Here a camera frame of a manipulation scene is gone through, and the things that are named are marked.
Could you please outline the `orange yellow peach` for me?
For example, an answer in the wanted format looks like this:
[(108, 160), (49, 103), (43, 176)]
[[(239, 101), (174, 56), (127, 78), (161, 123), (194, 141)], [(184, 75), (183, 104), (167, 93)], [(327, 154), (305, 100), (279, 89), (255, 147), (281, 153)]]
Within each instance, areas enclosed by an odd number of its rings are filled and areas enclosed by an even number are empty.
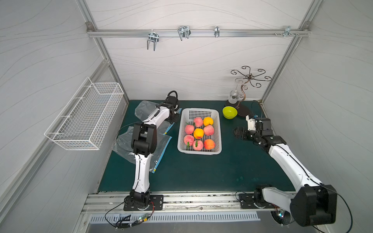
[(195, 139), (202, 139), (204, 137), (204, 130), (201, 128), (197, 128), (193, 132), (193, 136)]

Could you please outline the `orange red peach front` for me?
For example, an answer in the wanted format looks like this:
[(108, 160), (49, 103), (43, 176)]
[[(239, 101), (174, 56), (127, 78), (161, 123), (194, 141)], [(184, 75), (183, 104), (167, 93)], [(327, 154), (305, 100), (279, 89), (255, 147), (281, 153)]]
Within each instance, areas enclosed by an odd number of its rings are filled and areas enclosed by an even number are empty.
[(215, 145), (216, 145), (215, 142), (213, 140), (211, 140), (211, 139), (206, 139), (204, 141), (204, 148), (206, 150), (212, 150), (212, 149), (214, 149)]

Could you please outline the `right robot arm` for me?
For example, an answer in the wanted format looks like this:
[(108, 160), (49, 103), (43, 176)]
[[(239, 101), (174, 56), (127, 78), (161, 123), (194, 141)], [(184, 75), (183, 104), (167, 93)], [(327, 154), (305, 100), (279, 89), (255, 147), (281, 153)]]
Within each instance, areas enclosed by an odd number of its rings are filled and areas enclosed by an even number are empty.
[(253, 196), (239, 195), (241, 207), (253, 204), (258, 209), (273, 206), (274, 221), (287, 226), (293, 222), (299, 226), (333, 224), (336, 221), (337, 192), (331, 185), (323, 184), (291, 152), (281, 136), (275, 136), (269, 118), (251, 118), (248, 127), (237, 127), (235, 138), (249, 140), (260, 146), (278, 165), (291, 181), (295, 193), (282, 191), (264, 184), (255, 188)]

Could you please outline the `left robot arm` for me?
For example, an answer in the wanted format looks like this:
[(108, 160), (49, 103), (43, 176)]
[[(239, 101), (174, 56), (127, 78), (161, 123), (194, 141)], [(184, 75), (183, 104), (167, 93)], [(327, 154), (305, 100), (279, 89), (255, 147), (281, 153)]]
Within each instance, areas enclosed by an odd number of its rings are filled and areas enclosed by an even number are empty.
[(149, 173), (151, 158), (157, 147), (157, 129), (164, 121), (175, 123), (179, 116), (178, 109), (178, 94), (173, 90), (144, 121), (134, 125), (131, 148), (135, 155), (136, 170), (127, 200), (139, 210), (147, 209), (151, 200)]

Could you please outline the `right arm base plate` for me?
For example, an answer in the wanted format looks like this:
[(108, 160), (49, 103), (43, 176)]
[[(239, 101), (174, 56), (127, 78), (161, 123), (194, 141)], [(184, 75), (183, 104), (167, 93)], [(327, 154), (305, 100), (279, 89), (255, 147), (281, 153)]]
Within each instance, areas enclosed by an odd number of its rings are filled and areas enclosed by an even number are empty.
[(277, 210), (277, 208), (264, 200), (261, 194), (239, 192), (235, 194), (241, 209)]

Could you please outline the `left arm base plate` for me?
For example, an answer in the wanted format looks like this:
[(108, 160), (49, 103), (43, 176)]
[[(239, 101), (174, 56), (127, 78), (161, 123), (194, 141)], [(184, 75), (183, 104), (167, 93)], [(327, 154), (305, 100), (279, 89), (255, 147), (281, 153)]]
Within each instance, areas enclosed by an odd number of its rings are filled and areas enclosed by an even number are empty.
[(127, 196), (124, 199), (124, 211), (160, 211), (163, 209), (163, 195), (146, 195), (139, 199)]

